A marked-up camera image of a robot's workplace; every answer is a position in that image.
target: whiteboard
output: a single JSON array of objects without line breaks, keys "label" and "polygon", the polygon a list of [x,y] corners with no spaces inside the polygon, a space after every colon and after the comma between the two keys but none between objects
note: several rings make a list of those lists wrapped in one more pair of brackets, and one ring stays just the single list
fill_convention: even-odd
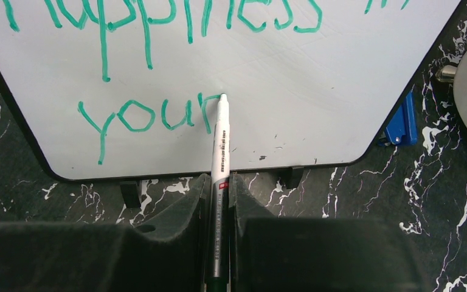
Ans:
[{"label": "whiteboard", "polygon": [[66,179],[361,157],[459,0],[3,0],[0,73]]}]

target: white marker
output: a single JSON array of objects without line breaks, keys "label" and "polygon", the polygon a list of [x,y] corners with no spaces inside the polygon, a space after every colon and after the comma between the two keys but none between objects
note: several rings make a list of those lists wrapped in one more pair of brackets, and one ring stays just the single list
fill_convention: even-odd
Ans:
[{"label": "white marker", "polygon": [[207,291],[226,291],[229,275],[228,184],[230,179],[230,110],[226,94],[218,102],[212,150],[210,227],[205,283]]}]

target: handwritten word your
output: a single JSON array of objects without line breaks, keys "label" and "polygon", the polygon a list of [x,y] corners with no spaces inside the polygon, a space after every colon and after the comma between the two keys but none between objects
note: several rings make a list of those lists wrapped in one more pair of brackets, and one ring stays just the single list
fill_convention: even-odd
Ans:
[{"label": "handwritten word your", "polygon": [[[13,13],[13,6],[10,3],[10,0],[2,0],[4,3],[4,7],[6,10],[6,16],[10,23],[10,27],[15,31],[19,32],[20,28],[15,20],[15,16]],[[150,29],[152,25],[160,25],[160,24],[168,24],[171,23],[176,18],[177,8],[175,0],[167,0],[168,5],[170,8],[169,15],[165,18],[151,18],[148,16],[148,11],[144,5],[144,0],[123,0],[124,5],[128,9],[128,14],[124,16],[124,18],[119,19],[117,21],[109,21],[105,17],[105,5],[104,0],[94,0],[97,4],[96,11],[93,11],[89,0],[81,0],[82,3],[82,11],[79,14],[79,18],[73,15],[64,4],[64,0],[54,0],[56,5],[58,6],[59,12],[76,28],[83,30],[85,28],[85,24],[87,20],[92,21],[99,25],[99,32],[100,32],[100,42],[101,42],[101,61],[102,61],[102,79],[104,82],[109,82],[110,77],[108,74],[108,45],[106,42],[107,33],[113,33],[117,29],[135,21],[137,19],[137,9],[138,14],[140,15],[140,20],[142,21],[142,27],[144,30],[144,52],[145,52],[145,60],[148,69],[153,69],[153,61],[151,59],[151,33]],[[192,14],[190,9],[190,0],[183,0],[184,1],[184,13],[185,19],[187,21],[187,41],[189,44],[193,43],[193,21],[192,21]],[[266,21],[262,22],[261,24],[254,24],[249,19],[244,16],[244,8],[246,4],[253,4],[259,3],[263,5],[271,5],[273,0],[240,0],[239,5],[237,7],[237,18],[247,26],[251,31],[254,33],[259,33],[264,31],[267,28]],[[402,9],[406,7],[409,3],[409,0],[404,0],[404,4]],[[62,28],[62,24],[60,19],[58,18],[58,11],[55,9],[53,4],[53,0],[44,0],[46,4],[47,11],[53,21],[53,25],[60,29]],[[288,0],[281,0],[282,5],[285,8],[287,19],[286,21],[279,20],[278,18],[274,19],[274,27],[277,30],[286,29],[291,26],[292,22],[294,21],[293,10],[289,5]],[[317,32],[322,24],[323,20],[323,11],[320,6],[317,4],[315,0],[308,0],[310,5],[310,9],[313,9],[317,15],[317,22],[315,26],[312,27],[300,27],[300,26],[293,26],[293,31],[297,33],[315,33]],[[368,0],[368,4],[366,6],[366,10],[364,13],[368,14],[373,4],[373,0]],[[384,8],[387,4],[387,0],[381,0],[381,8]],[[207,30],[210,22],[210,13],[212,12],[213,8],[213,0],[204,0],[204,9],[203,15],[201,18],[201,36],[207,36]],[[229,9],[226,15],[226,28],[232,28],[232,18],[234,17],[236,9],[235,0],[229,0]]]},{"label": "handwritten word your", "polygon": [[[198,104],[199,104],[199,107],[201,109],[201,115],[202,115],[203,121],[205,123],[205,128],[207,130],[207,134],[210,134],[212,132],[210,130],[209,118],[207,117],[207,112],[206,112],[207,103],[210,100],[219,99],[219,97],[220,97],[220,95],[209,96],[209,97],[206,97],[205,99],[203,99],[203,95],[201,93],[198,94]],[[168,103],[169,103],[169,100],[167,100],[167,99],[165,99],[162,102],[162,108],[161,108],[161,113],[160,113],[162,124],[164,124],[164,127],[166,129],[168,129],[170,131],[173,131],[173,130],[175,130],[175,129],[177,129],[177,128],[185,125],[185,124],[187,124],[190,127],[194,127],[194,123],[192,122],[192,102],[190,100],[188,100],[187,103],[185,104],[185,116],[181,119],[181,121],[179,123],[177,123],[176,125],[172,125],[172,126],[169,124],[169,122],[167,122],[167,113],[166,112],[167,112]],[[150,120],[149,120],[149,122],[147,122],[147,124],[144,127],[134,128],[126,120],[124,115],[131,106],[136,106],[136,107],[140,108],[141,110],[144,110],[146,112],[146,114],[149,115]],[[88,123],[90,123],[92,125],[92,127],[94,127],[94,129],[100,135],[100,154],[99,154],[99,160],[97,161],[97,163],[99,165],[103,164],[103,160],[105,158],[106,135],[108,134],[108,127],[110,126],[110,123],[115,118],[118,118],[119,121],[126,127],[126,129],[128,129],[130,132],[134,132],[134,133],[148,131],[151,128],[151,126],[153,126],[153,124],[154,124],[154,122],[156,120],[155,111],[152,108],[138,102],[137,100],[129,100],[123,106],[121,106],[121,108],[119,109],[119,111],[117,113],[111,113],[108,116],[108,118],[106,118],[106,121],[105,121],[105,123],[103,124],[102,127],[99,127],[96,124],[96,122],[94,120],[92,120],[92,118],[89,116],[89,114],[85,110],[85,105],[83,104],[83,102],[79,102],[78,112],[81,113],[81,115],[85,118],[85,120]]]}]

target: black marble surface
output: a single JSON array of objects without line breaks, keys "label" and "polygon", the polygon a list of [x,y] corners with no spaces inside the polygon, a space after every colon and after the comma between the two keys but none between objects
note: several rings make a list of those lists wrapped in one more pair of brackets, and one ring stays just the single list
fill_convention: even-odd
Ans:
[{"label": "black marble surface", "polygon": [[[433,291],[467,291],[467,132],[450,86],[432,81],[467,50],[467,5],[413,91],[418,143],[372,147],[359,162],[307,169],[288,190],[275,173],[243,174],[254,196],[278,216],[378,218],[414,242]],[[142,207],[125,209],[116,182],[59,182],[48,177],[0,98],[0,221],[116,222],[137,225],[184,196],[193,178],[142,183]]]}]

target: black border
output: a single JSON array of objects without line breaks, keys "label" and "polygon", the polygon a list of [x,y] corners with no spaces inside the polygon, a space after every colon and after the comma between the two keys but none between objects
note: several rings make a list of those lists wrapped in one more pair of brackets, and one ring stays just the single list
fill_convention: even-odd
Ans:
[{"label": "black border", "polygon": [[[384,123],[378,130],[378,132],[375,134],[375,138],[373,138],[372,143],[368,145],[368,148],[366,151],[361,155],[361,157],[355,159],[354,161],[347,162],[347,163],[341,163],[341,164],[322,164],[322,165],[303,165],[304,167],[315,167],[315,168],[327,168],[327,167],[338,167],[338,166],[348,166],[348,165],[353,165],[360,160],[364,159],[364,157],[368,154],[371,146],[377,142],[379,139],[381,133],[384,131],[386,128],[387,124],[395,114],[395,112],[398,110],[400,105],[402,104],[404,98],[408,95],[409,89],[412,88],[414,85],[414,80],[418,77],[418,74],[420,74],[420,69],[424,68],[427,64],[429,64],[429,60],[431,57],[433,57],[433,54],[435,52],[435,48],[437,47],[437,44],[441,41],[441,39],[446,35],[447,30],[452,26],[453,23],[456,23],[458,20],[458,17],[460,15],[460,11],[463,10],[464,7],[467,5],[467,0],[461,0],[458,4],[458,6],[455,8],[454,12],[452,13],[452,16],[448,19],[447,23],[441,30],[440,34],[438,37],[436,37],[436,40],[432,44],[431,48],[421,61],[418,69],[416,72],[413,74],[409,82],[407,83],[407,86],[404,88],[404,91],[400,95],[400,98],[396,101],[395,105],[391,109],[391,112],[387,116],[387,118],[384,120]],[[33,150],[33,154],[35,155],[36,159],[40,163],[41,168],[44,170],[44,172],[47,173],[47,175],[51,176],[52,178],[58,180],[58,181],[66,181],[66,182],[85,182],[85,181],[124,181],[124,180],[138,180],[138,179],[150,179],[150,178],[174,178],[177,176],[196,176],[198,174],[201,174],[202,172],[192,172],[192,173],[171,173],[171,174],[165,174],[165,175],[149,175],[149,176],[124,176],[124,177],[118,177],[118,178],[90,178],[90,179],[67,179],[64,177],[61,177],[57,175],[55,172],[52,171],[52,169],[49,167],[49,163],[47,162],[46,157],[44,156],[44,153],[40,149],[40,146],[38,145],[38,142],[36,141],[35,136],[33,135],[33,132],[29,128],[26,119],[24,118],[22,112],[19,109],[19,106],[15,102],[15,99],[13,98],[12,93],[10,92],[10,89],[8,88],[8,85],[4,81],[4,78],[1,74],[0,71],[0,93],[2,99],[5,101],[6,105],[10,109],[10,112],[12,113],[13,118],[19,125],[19,128],[21,129],[22,133],[24,133],[24,136],[26,137],[26,141],[30,145],[31,149]],[[276,168],[268,168],[268,169],[247,169],[247,170],[241,170],[241,171],[234,171],[233,172],[240,172],[240,173],[249,173],[253,171],[257,172],[263,172],[263,171],[271,171],[271,170],[283,170],[287,169],[288,167],[276,167]]]}]

